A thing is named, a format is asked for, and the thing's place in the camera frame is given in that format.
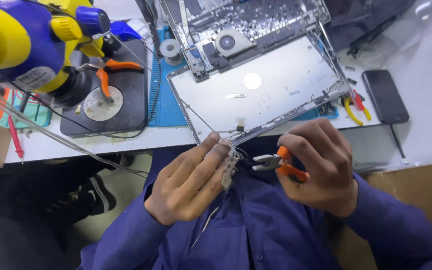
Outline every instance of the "shirt sleeve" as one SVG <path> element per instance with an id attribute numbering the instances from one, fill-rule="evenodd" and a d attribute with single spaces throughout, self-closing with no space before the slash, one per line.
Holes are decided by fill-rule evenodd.
<path id="1" fill-rule="evenodd" d="M 156 221 L 146 210 L 144 201 L 152 185 L 131 202 L 101 236 L 99 242 L 81 250 L 84 270 L 137 269 L 158 255 L 158 246 L 170 226 Z"/>
<path id="2" fill-rule="evenodd" d="M 431 269 L 432 223 L 423 211 L 354 178 L 357 206 L 343 221 L 369 242 L 378 269 Z"/>

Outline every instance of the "hand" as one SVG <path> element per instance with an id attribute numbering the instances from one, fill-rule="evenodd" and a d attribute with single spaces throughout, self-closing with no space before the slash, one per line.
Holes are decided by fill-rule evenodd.
<path id="1" fill-rule="evenodd" d="M 352 174 L 352 148 L 326 118 L 293 127 L 279 138 L 306 167 L 309 179 L 303 184 L 278 175 L 286 195 L 304 205 L 349 216 L 358 201 L 358 183 Z"/>
<path id="2" fill-rule="evenodd" d="M 231 148 L 229 141 L 218 141 L 218 134 L 209 134 L 199 146 L 182 153 L 159 172 L 153 192 L 144 202 L 159 223 L 192 221 L 221 192 Z"/>

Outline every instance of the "red probe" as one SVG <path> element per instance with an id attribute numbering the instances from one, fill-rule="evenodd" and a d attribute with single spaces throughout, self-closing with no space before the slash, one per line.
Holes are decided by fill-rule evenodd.
<path id="1" fill-rule="evenodd" d="M 18 132 L 16 132 L 15 123 L 13 123 L 13 118 L 11 117 L 11 115 L 8 116 L 8 124 L 9 124 L 9 131 L 11 132 L 12 141 L 14 142 L 14 147 L 16 148 L 16 153 L 18 153 L 18 156 L 21 159 L 21 164 L 24 164 L 25 162 L 23 160 L 23 157 L 25 155 L 25 152 L 23 149 L 21 149 Z"/>

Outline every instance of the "black smartphone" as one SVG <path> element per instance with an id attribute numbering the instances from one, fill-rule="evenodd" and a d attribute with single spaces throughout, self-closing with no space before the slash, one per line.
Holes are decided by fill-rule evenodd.
<path id="1" fill-rule="evenodd" d="M 392 125 L 410 120 L 410 115 L 389 71 L 367 70 L 362 76 L 381 123 Z"/>

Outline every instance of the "blue shirt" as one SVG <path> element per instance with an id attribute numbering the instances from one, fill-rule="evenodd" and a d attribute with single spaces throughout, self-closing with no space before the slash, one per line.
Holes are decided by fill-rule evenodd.
<path id="1" fill-rule="evenodd" d="M 253 147 L 249 154 L 276 153 Z M 154 150 L 143 192 L 81 251 L 84 270 L 340 269 L 322 230 L 323 212 L 290 200 L 274 171 L 244 163 L 200 218 L 159 224 L 145 209 L 159 171 L 184 150 Z M 342 221 L 371 246 L 379 269 L 432 269 L 432 224 L 423 212 L 370 187 L 359 175 L 356 210 Z"/>

